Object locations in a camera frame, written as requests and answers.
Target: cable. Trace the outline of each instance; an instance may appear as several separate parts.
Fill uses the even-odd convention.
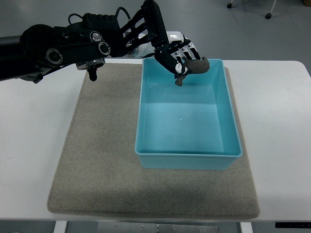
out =
[[[121,7],[121,6],[117,9],[116,17],[118,17],[119,11],[120,11],[120,10],[123,10],[123,11],[124,11],[124,13],[126,14],[126,16],[127,16],[127,18],[128,18],[129,20],[131,19],[130,14],[127,12],[127,10],[126,10],[124,7]]]
[[[70,15],[68,16],[68,22],[69,22],[69,24],[71,24],[71,22],[70,22],[70,18],[71,18],[72,16],[78,16],[79,18],[83,19],[83,18],[82,18],[82,16],[81,16],[81,15],[79,15],[79,14],[76,14],[76,13],[74,13],[74,14],[70,14]]]

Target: bolt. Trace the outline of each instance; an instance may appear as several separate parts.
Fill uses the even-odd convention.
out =
[[[91,40],[93,40],[93,41],[101,41],[102,37],[101,37],[101,35],[99,33],[92,32],[91,33]]]

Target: robotic hand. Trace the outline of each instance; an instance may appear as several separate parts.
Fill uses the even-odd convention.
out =
[[[119,11],[129,21],[120,28]],[[71,23],[78,16],[81,22]],[[209,62],[201,59],[192,42],[180,32],[167,32],[159,6],[154,0],[145,0],[131,19],[123,7],[115,15],[71,14],[67,27],[34,25],[22,36],[0,38],[0,81],[21,78],[38,83],[43,76],[76,64],[97,79],[97,68],[106,57],[148,57],[155,59],[173,73],[178,86],[188,74],[204,73]]]

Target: white table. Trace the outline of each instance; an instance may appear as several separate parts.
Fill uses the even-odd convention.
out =
[[[310,221],[307,70],[295,61],[225,61],[225,66],[258,193],[261,212],[254,220]],[[39,84],[0,82],[0,219],[104,220],[52,214],[46,207],[84,75],[73,65]]]

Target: light blue tray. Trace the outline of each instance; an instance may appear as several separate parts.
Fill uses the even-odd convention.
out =
[[[183,86],[154,58],[143,60],[135,152],[144,168],[226,169],[242,155],[224,64]]]

